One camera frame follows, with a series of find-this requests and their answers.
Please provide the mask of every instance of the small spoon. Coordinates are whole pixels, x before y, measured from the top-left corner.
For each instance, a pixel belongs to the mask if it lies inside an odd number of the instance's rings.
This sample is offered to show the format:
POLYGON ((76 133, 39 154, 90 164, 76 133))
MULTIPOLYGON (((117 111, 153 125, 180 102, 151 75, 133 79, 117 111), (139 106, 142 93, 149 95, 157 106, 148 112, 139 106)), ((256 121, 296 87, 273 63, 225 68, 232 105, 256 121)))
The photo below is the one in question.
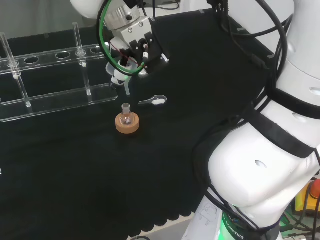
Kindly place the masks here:
POLYGON ((141 105, 147 105, 147 104, 153 104, 153 105, 162 105, 165 104, 167 102, 167 97, 163 96, 163 95, 155 95, 152 98, 150 98, 149 100, 146 101, 140 101, 138 103, 139 106, 141 105))

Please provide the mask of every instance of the black work surface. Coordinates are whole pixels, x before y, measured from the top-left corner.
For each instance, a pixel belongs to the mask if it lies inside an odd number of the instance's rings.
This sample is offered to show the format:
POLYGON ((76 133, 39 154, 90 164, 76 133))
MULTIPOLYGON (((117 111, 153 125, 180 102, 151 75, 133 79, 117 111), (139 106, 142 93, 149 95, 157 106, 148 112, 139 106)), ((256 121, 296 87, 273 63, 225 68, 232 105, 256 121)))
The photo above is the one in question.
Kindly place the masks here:
MULTIPOLYGON (((170 63, 133 79, 131 98, 122 90, 116 101, 0 124, 1 240, 126 240, 197 209, 203 196, 192 171, 193 145, 208 128, 239 114, 262 89, 266 72, 220 31, 211 11, 161 17, 155 30, 170 63), (167 104, 137 106, 154 95, 165 95, 167 104), (115 128, 125 102, 140 117, 132 136, 115 128)), ((81 36, 84 45, 96 43, 95 28, 82 29, 81 36)), ((58 32, 10 45, 23 55, 73 47, 74 37, 58 32)), ((268 55, 254 40, 246 49, 268 55)), ((89 75, 99 76, 95 84, 108 82, 105 65, 89 63, 89 75)), ((77 67, 22 76, 34 96, 83 87, 73 74, 77 67)), ((2 100, 18 98, 12 78, 0 79, 2 100), (7 90, 10 83, 15 91, 7 90)))

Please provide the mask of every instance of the small glass vial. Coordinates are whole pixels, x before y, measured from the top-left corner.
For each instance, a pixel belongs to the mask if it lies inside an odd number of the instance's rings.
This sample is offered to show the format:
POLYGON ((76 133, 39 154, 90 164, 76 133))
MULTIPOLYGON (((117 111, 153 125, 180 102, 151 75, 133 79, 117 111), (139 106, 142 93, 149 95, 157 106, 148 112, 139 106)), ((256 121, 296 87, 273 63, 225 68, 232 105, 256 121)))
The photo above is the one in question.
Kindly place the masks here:
POLYGON ((130 104, 124 103, 122 105, 122 113, 120 115, 120 123, 123 125, 130 125, 135 121, 135 115, 130 111, 130 104))

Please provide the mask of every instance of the green cable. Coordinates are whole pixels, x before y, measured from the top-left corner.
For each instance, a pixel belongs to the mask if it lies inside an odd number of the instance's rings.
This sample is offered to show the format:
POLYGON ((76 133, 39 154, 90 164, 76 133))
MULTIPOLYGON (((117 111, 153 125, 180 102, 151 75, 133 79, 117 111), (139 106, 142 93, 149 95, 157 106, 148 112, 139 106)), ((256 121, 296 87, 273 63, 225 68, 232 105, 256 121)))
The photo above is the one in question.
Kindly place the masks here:
MULTIPOLYGON (((102 15, 101 15, 101 19, 105 19, 111 1, 112 1, 112 0, 109 0, 108 3, 106 4, 105 8, 103 9, 103 12, 102 12, 102 15)), ((100 29, 99 29, 100 40, 101 40, 102 43, 104 43, 104 42, 105 42, 104 36, 103 36, 104 21, 100 20, 100 25, 99 25, 99 27, 100 27, 100 29)), ((105 44, 102 44, 102 47, 103 47, 105 53, 109 56, 109 60, 112 61, 112 63, 115 64, 120 70, 122 70, 122 71, 124 71, 124 72, 126 72, 126 73, 129 73, 129 74, 137 73, 137 72, 139 72, 139 71, 144 67, 144 65, 145 65, 145 63, 142 62, 141 65, 140 65, 136 70, 126 69, 126 68, 122 67, 121 65, 119 65, 119 64, 115 61, 115 59, 111 56, 110 51, 109 51, 109 49, 106 47, 105 44)))

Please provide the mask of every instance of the clear acrylic test tube rack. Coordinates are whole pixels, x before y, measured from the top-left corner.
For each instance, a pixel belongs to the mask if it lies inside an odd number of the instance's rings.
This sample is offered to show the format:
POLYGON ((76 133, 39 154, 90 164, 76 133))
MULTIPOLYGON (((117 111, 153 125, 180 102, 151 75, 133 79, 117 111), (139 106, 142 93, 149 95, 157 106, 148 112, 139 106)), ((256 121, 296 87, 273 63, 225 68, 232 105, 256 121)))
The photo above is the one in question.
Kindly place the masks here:
POLYGON ((1 102, 0 122, 8 122, 62 110, 79 108, 117 99, 117 93, 108 83, 90 86, 87 64, 90 60, 103 59, 99 45, 82 46, 79 27, 73 23, 76 47, 33 53, 14 57, 4 33, 0 40, 7 58, 0 58, 0 76, 12 74, 22 99, 1 102), (83 88, 29 97, 23 82, 23 72, 63 64, 79 63, 83 88))

